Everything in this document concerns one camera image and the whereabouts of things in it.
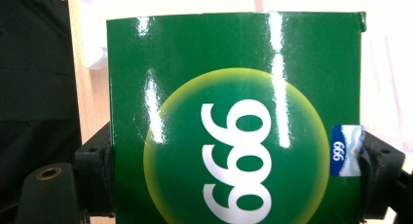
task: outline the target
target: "wooden surface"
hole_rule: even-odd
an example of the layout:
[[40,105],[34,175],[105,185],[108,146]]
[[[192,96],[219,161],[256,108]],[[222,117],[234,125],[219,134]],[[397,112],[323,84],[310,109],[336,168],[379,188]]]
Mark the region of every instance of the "wooden surface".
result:
[[[107,15],[113,19],[161,13],[252,11],[254,6],[254,0],[232,0],[231,4],[228,4],[230,0],[185,1],[111,0],[107,3]],[[410,71],[413,68],[413,18],[408,16],[413,11],[412,1],[340,0],[314,4],[308,0],[264,0],[260,3],[267,11],[336,10],[339,4],[343,6],[341,9],[352,10],[354,7],[349,8],[351,5],[347,3],[352,2],[352,6],[370,4],[366,7],[370,21],[362,41],[361,123],[368,131],[408,153],[407,171],[413,169],[410,154],[413,152],[413,101],[409,94],[413,90],[413,73]],[[109,121],[109,82],[107,67],[97,71],[85,68],[78,4],[79,0],[69,0],[82,140],[86,142]],[[392,218],[393,214],[390,214],[385,221],[369,223],[392,223]],[[93,219],[93,224],[114,222],[109,218]]]
[[85,143],[109,122],[109,81],[107,67],[100,70],[85,67],[78,3],[78,0],[69,0],[80,124]]

